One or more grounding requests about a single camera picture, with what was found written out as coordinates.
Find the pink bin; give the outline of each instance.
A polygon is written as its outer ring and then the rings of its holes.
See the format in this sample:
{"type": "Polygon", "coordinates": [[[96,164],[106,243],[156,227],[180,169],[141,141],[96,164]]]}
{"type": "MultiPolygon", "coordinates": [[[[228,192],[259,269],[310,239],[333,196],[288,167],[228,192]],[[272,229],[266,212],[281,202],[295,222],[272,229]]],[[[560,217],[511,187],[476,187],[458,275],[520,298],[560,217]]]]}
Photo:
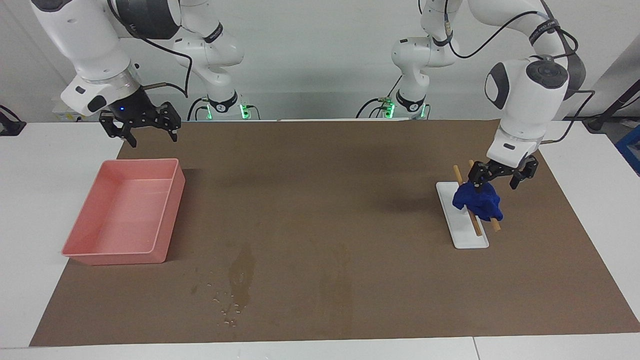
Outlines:
{"type": "Polygon", "coordinates": [[[183,189],[178,159],[103,162],[62,254],[89,265],[162,263],[183,189]]]}

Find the blue cloth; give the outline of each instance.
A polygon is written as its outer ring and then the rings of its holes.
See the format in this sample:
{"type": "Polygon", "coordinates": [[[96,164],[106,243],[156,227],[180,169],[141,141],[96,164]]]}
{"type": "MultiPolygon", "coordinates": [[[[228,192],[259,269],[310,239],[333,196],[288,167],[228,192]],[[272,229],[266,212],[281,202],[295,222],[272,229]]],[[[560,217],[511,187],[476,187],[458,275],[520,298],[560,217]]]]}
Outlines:
{"type": "Polygon", "coordinates": [[[484,184],[480,192],[476,192],[472,183],[464,183],[453,196],[453,206],[460,210],[467,206],[484,221],[491,221],[491,218],[501,221],[504,218],[499,204],[500,197],[490,183],[484,184]]]}

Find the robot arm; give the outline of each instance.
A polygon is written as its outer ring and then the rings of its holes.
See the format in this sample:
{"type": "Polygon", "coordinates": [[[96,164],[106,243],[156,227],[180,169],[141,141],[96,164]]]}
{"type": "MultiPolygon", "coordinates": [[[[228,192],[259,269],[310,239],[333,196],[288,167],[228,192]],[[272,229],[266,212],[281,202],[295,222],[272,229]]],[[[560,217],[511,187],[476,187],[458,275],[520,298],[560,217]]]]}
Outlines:
{"type": "Polygon", "coordinates": [[[223,67],[240,64],[244,49],[220,22],[210,0],[113,0],[122,22],[135,29],[135,35],[148,39],[169,39],[180,27],[189,33],[173,43],[172,50],[188,55],[175,56],[203,81],[207,100],[222,117],[241,115],[242,95],[223,67]]]}
{"type": "MultiPolygon", "coordinates": [[[[508,28],[525,34],[536,53],[527,59],[498,63],[487,76],[485,94],[494,106],[503,111],[504,116],[487,152],[490,161],[486,164],[477,162],[470,173],[470,181],[476,187],[498,176],[513,176],[511,187],[516,188],[520,181],[535,174],[538,162],[531,154],[537,151],[547,125],[562,101],[581,86],[584,66],[572,53],[544,1],[468,0],[468,3],[473,16],[480,22],[491,26],[509,23],[508,28]]],[[[415,41],[415,45],[409,42],[412,46],[407,46],[401,40],[394,47],[394,56],[399,53],[398,49],[405,48],[402,60],[394,59],[403,71],[401,87],[396,93],[400,105],[424,101],[426,86],[415,84],[421,80],[420,76],[426,76],[423,73],[425,68],[448,66],[454,62],[455,56],[460,56],[457,55],[458,45],[451,29],[460,4],[461,0],[429,1],[421,21],[429,34],[428,44],[423,40],[422,46],[415,41]],[[420,51],[429,56],[418,56],[420,51]],[[434,55],[435,59],[446,61],[432,63],[434,55]],[[417,73],[412,71],[415,67],[420,69],[417,73]]],[[[417,110],[415,106],[407,108],[409,113],[414,109],[417,110]]]]}
{"type": "MultiPolygon", "coordinates": [[[[100,123],[111,137],[126,139],[135,147],[135,127],[154,126],[166,130],[177,141],[180,116],[165,102],[149,100],[130,57],[119,45],[108,13],[135,37],[168,39],[180,26],[197,34],[176,40],[174,49],[193,59],[193,71],[205,82],[208,99],[220,113],[230,111],[239,96],[222,66],[235,65],[243,51],[224,33],[208,0],[32,0],[42,27],[60,52],[74,65],[77,76],[61,98],[72,109],[91,115],[104,108],[100,123]],[[114,125],[121,122],[121,127],[114,125]]],[[[190,63],[179,58],[180,64],[190,63]]]]}

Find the chopstick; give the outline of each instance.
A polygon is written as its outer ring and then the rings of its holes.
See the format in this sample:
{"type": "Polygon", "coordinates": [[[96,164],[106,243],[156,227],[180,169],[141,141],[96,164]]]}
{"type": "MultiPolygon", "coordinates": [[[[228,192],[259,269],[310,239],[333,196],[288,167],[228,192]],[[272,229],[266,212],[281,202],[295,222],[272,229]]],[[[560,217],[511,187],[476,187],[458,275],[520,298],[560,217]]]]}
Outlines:
{"type": "MultiPolygon", "coordinates": [[[[460,174],[460,168],[457,165],[453,165],[453,172],[456,173],[456,179],[458,180],[458,186],[462,185],[462,175],[460,174]]],[[[471,224],[474,225],[474,230],[476,231],[476,236],[482,236],[482,229],[480,229],[480,224],[478,224],[478,219],[476,218],[476,214],[473,211],[469,210],[469,217],[471,218],[471,224]]]]}

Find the water stain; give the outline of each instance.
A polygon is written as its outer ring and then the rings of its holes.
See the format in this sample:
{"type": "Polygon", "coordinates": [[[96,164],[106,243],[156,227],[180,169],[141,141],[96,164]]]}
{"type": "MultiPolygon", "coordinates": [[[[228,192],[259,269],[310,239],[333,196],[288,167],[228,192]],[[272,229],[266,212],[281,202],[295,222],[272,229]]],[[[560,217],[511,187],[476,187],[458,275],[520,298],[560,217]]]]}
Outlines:
{"type": "Polygon", "coordinates": [[[319,311],[339,338],[349,338],[353,326],[353,293],[348,266],[351,254],[344,244],[332,252],[332,260],[321,270],[319,311]]]}
{"type": "Polygon", "coordinates": [[[255,270],[255,257],[251,252],[249,244],[245,244],[238,254],[238,257],[229,268],[228,278],[231,285],[231,297],[234,299],[234,305],[237,308],[236,313],[249,304],[251,296],[249,296],[249,288],[253,282],[253,271],[255,270]]]}

